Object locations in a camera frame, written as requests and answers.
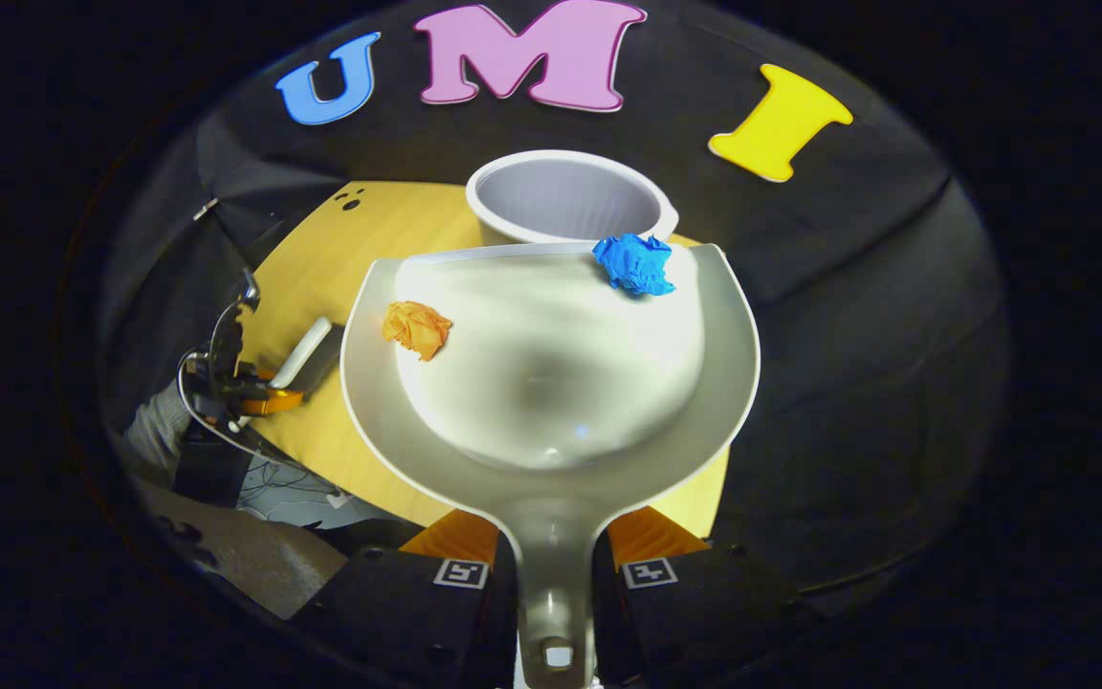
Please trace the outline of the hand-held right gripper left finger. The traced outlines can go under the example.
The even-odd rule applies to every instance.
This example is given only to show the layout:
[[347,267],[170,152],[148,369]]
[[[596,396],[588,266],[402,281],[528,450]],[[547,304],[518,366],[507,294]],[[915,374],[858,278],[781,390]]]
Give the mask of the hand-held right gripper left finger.
[[402,546],[414,523],[370,519],[314,535],[348,562],[298,611],[298,629],[388,688],[512,688],[515,557],[501,536],[491,563]]

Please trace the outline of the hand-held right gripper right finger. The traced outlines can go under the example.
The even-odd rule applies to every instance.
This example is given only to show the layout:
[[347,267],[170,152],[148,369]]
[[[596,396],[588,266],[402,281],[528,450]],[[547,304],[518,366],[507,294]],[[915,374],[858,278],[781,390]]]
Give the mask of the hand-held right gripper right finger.
[[604,528],[593,575],[604,688],[730,688],[801,637],[800,594],[777,571],[653,507]]

